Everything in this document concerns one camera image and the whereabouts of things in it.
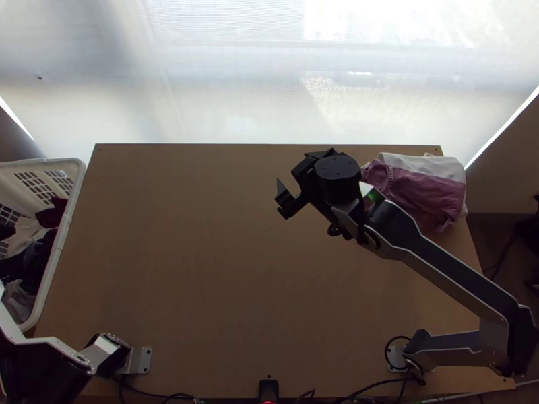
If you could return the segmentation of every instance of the laundry basket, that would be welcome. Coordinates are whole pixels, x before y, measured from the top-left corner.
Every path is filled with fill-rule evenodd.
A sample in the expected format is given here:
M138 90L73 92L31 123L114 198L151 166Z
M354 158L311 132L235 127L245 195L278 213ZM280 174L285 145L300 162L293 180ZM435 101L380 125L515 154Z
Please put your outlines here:
M49 286L69 231L86 166L76 158L32 159L0 163L0 223L14 226L21 217L33 217L53 207L51 197L68 199L30 317L19 325L33 327L45 303ZM5 258L9 239L0 241L0 259Z

